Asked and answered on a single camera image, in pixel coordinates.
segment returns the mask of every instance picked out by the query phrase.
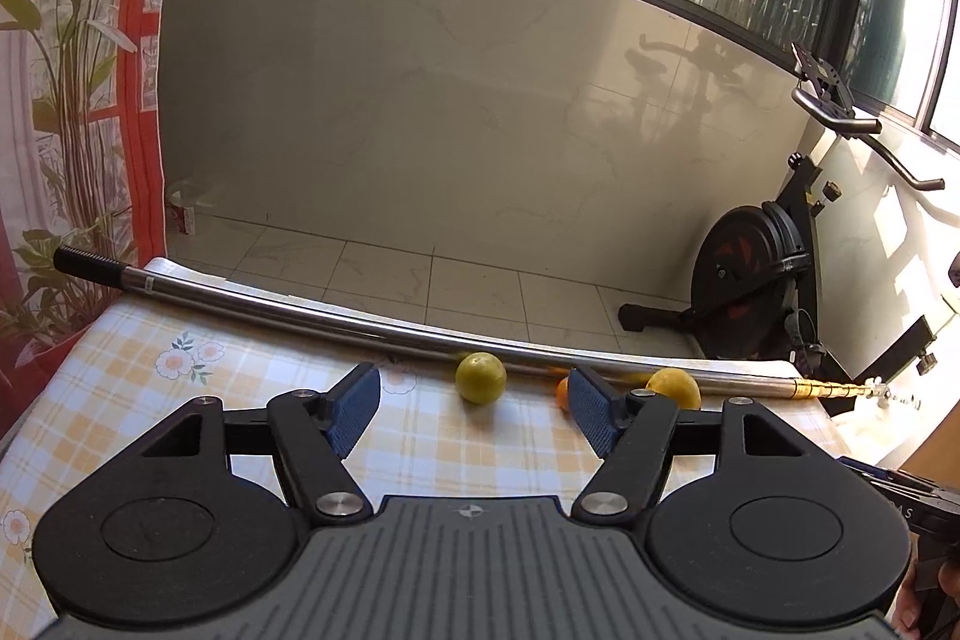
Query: exercise bike flywheel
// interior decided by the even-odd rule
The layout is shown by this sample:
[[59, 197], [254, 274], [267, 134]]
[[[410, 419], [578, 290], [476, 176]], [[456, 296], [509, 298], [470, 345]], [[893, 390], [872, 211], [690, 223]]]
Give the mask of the exercise bike flywheel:
[[[730, 210], [717, 220], [700, 246], [690, 283], [692, 309], [722, 300], [740, 281], [781, 261], [789, 252], [781, 228], [765, 210], [752, 206]], [[693, 332], [704, 355], [754, 357], [771, 330], [781, 327], [794, 290], [792, 278], [780, 277], [699, 320]]]

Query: tablecloth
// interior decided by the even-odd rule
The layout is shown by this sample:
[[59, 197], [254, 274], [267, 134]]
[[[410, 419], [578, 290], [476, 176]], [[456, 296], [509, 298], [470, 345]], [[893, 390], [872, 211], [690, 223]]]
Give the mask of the tablecloth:
[[[166, 259], [148, 268], [306, 303]], [[512, 378], [496, 405], [475, 408], [453, 389], [450, 366], [373, 355], [124, 295], [78, 342], [0, 461], [0, 638], [33, 637], [54, 618], [30, 560], [37, 519], [138, 435], [195, 396], [219, 396], [224, 408], [262, 407], [290, 389], [329, 389], [364, 360], [379, 367], [383, 393], [346, 464], [373, 506], [386, 494], [555, 494], [569, 509], [599, 465], [554, 404], [550, 381]], [[704, 400], [707, 408], [719, 404]], [[765, 404], [830, 453], [846, 451], [819, 403]], [[666, 491], [712, 466], [712, 456], [675, 459]], [[232, 467], [280, 494], [268, 456], [234, 456]]]

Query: tile floor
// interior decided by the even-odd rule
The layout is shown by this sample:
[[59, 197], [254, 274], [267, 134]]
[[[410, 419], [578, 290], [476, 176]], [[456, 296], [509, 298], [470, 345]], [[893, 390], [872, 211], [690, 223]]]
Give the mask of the tile floor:
[[291, 293], [393, 319], [585, 350], [696, 357], [670, 330], [627, 333], [627, 301], [683, 304], [342, 239], [197, 215], [197, 233], [168, 234], [171, 259], [243, 285]]

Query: plant print curtain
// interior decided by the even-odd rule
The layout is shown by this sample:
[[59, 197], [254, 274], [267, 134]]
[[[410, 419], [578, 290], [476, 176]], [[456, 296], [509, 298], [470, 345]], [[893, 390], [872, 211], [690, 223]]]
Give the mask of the plant print curtain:
[[164, 254], [160, 0], [0, 0], [0, 434], [115, 292], [59, 244]]

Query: white wall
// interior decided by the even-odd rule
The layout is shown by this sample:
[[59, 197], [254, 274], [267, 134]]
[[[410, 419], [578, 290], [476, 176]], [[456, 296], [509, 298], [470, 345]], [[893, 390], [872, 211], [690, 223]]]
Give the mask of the white wall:
[[865, 401], [839, 419], [858, 458], [899, 466], [960, 398], [960, 319], [943, 299], [960, 310], [947, 279], [960, 251], [960, 157], [894, 121], [884, 121], [880, 138], [913, 175], [943, 177], [947, 189], [913, 191], [866, 145], [812, 121], [802, 146], [819, 140], [818, 188], [830, 179], [843, 190], [817, 218], [824, 343], [856, 375], [922, 314], [940, 330], [930, 348], [938, 365], [923, 377], [911, 366], [894, 381], [897, 394], [920, 399], [920, 410]]
[[794, 80], [637, 0], [164, 0], [168, 183], [227, 218], [688, 299]]

